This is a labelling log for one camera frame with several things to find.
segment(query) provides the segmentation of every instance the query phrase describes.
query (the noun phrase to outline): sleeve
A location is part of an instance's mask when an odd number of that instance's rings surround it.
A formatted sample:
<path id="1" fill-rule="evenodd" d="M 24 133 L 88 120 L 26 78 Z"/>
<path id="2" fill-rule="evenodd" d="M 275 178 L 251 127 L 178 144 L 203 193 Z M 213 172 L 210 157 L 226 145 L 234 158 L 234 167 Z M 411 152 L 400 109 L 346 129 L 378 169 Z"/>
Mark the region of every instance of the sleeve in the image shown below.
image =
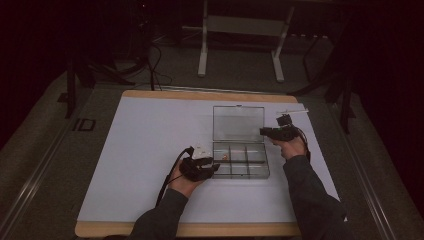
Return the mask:
<path id="1" fill-rule="evenodd" d="M 183 194 L 168 188 L 159 206 L 137 219 L 127 239 L 174 239 L 187 202 Z"/>
<path id="2" fill-rule="evenodd" d="M 305 156 L 284 164 L 290 199 L 304 240 L 354 239 L 345 225 L 346 210 L 328 195 Z"/>

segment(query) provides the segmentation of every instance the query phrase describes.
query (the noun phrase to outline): white paper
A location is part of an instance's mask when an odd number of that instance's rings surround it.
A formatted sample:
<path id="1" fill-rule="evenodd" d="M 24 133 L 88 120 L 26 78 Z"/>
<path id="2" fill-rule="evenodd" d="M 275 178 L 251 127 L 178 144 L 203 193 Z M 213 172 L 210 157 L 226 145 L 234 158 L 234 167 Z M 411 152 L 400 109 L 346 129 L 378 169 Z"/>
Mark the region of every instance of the white paper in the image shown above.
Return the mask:
<path id="1" fill-rule="evenodd" d="M 277 112 L 304 110 L 293 103 L 123 97 L 78 221 L 134 222 L 152 209 L 182 150 L 200 145 L 212 152 L 213 106 L 235 105 L 264 107 L 266 127 L 278 127 Z M 307 136 L 314 170 L 338 199 L 307 113 L 291 117 Z M 268 179 L 209 179 L 195 190 L 180 222 L 295 222 L 280 148 L 268 139 L 265 147 Z"/>

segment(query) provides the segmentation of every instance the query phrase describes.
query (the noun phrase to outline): dark background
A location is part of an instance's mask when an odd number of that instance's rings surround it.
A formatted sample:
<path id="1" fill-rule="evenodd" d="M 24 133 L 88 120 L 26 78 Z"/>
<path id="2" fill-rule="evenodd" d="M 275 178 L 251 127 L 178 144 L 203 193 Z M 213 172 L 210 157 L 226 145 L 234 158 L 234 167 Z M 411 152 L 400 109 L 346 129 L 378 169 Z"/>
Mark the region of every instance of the dark background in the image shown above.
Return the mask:
<path id="1" fill-rule="evenodd" d="M 150 5 L 151 19 L 176 38 L 179 32 L 175 26 L 201 24 L 201 16 L 197 14 L 201 13 L 201 1 L 154 2 Z M 108 8 L 110 3 L 0 1 L 0 148 L 47 86 L 65 71 L 65 50 L 69 49 L 70 37 L 78 43 L 79 51 L 95 56 L 100 62 L 108 61 L 116 40 L 113 36 L 130 31 L 126 17 L 132 14 L 128 9 Z M 254 9 L 250 5 L 255 1 L 250 3 L 243 1 L 246 7 L 239 10 L 240 14 Z M 212 7 L 224 11 L 226 6 L 217 1 Z M 105 9 L 109 20 L 119 24 L 104 28 L 99 16 Z M 424 215 L 424 161 L 420 151 L 424 147 L 421 120 L 424 39 L 420 9 L 414 2 L 387 1 L 361 10 L 346 33 L 350 41 L 344 48 L 357 53 L 359 62 L 355 65 L 359 71 L 355 73 L 354 91 L 360 95 L 406 188 Z M 296 22 L 296 19 L 310 19 L 311 11 L 314 11 L 311 7 L 296 11 L 290 31 L 308 33 L 311 26 L 307 21 Z"/>

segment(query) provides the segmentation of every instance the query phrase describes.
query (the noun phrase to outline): black cable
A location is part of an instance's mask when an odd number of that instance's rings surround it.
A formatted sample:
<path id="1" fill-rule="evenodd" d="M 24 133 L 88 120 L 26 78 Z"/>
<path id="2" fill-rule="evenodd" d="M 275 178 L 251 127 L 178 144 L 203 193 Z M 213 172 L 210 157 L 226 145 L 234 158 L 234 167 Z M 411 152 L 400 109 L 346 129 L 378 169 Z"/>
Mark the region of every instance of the black cable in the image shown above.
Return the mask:
<path id="1" fill-rule="evenodd" d="M 166 185 L 168 185 L 168 183 L 170 182 L 169 179 L 171 178 L 172 172 L 174 172 L 175 166 L 177 166 L 178 161 L 181 159 L 181 157 L 184 155 L 184 153 L 188 153 L 188 151 L 190 151 L 190 148 L 186 148 L 184 149 L 180 155 L 178 155 L 177 160 L 175 160 L 174 165 L 171 168 L 171 171 L 169 172 L 169 174 L 166 176 L 165 181 L 163 181 L 162 184 L 162 188 L 159 191 L 159 195 L 158 198 L 156 200 L 156 205 L 155 207 L 159 206 L 160 200 L 162 200 L 163 197 L 163 193 L 165 192 L 166 189 Z"/>
<path id="2" fill-rule="evenodd" d="M 155 66 L 153 67 L 153 71 L 155 71 L 156 70 L 156 67 L 159 64 L 160 59 L 162 58 L 162 51 L 160 50 L 160 48 L 158 46 L 156 46 L 153 43 L 152 43 L 152 47 L 155 48 L 156 50 L 158 50 L 158 52 L 159 52 L 159 58 L 158 58 L 158 60 L 156 60 Z"/>
<path id="3" fill-rule="evenodd" d="M 306 134 L 302 131 L 302 129 L 295 127 L 297 129 L 297 131 L 300 133 L 299 137 L 300 139 L 302 139 L 303 143 L 305 144 L 305 148 L 306 148 L 306 157 L 308 158 L 309 162 L 311 161 L 311 151 L 309 151 L 309 147 L 308 147 L 308 139 L 306 138 Z"/>
<path id="4" fill-rule="evenodd" d="M 157 72 L 153 72 L 153 73 L 155 74 L 155 79 L 156 79 L 156 82 L 158 83 L 159 89 L 162 91 L 162 86 L 160 85 L 159 78 L 156 74 Z"/>
<path id="5" fill-rule="evenodd" d="M 168 78 L 168 79 L 169 79 L 169 82 L 168 82 L 168 83 L 165 83 L 165 84 L 167 84 L 167 85 L 171 85 L 172 81 L 174 81 L 174 79 L 173 79 L 172 77 L 168 76 L 168 75 L 162 74 L 162 73 L 160 73 L 160 72 L 158 72 L 158 71 L 155 71 L 155 73 L 156 73 L 157 75 L 159 75 L 159 76 L 162 76 L 162 77 L 166 77 L 166 78 Z"/>
<path id="6" fill-rule="evenodd" d="M 178 176 L 178 177 L 174 177 L 173 179 L 171 179 L 171 180 L 168 182 L 168 184 L 172 183 L 173 181 L 177 180 L 178 178 L 180 178 L 180 177 L 182 177 L 182 176 L 184 176 L 184 175 L 183 175 L 183 174 L 181 174 L 181 175 L 180 175 L 180 176 Z"/>
<path id="7" fill-rule="evenodd" d="M 147 61 L 147 65 L 149 66 L 149 70 L 150 70 L 150 89 L 154 91 L 155 90 L 154 71 L 152 68 L 152 64 L 150 64 L 150 61 Z"/>

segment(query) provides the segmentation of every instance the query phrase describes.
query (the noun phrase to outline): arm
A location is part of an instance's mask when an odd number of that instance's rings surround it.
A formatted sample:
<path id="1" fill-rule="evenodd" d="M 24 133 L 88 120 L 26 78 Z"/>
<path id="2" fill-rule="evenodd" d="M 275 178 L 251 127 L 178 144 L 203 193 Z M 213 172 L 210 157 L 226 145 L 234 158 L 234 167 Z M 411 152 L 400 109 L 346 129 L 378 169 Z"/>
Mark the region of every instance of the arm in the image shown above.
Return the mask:
<path id="1" fill-rule="evenodd" d="M 175 180 L 168 184 L 159 205 L 137 219 L 128 240 L 175 238 L 185 205 L 196 187 L 202 183 L 192 182 L 181 176 L 179 164 L 171 176 Z"/>
<path id="2" fill-rule="evenodd" d="M 354 239 L 344 223 L 345 209 L 325 191 L 305 156 L 303 142 L 295 138 L 290 142 L 273 143 L 281 147 L 282 156 L 288 159 L 284 172 L 303 239 Z"/>

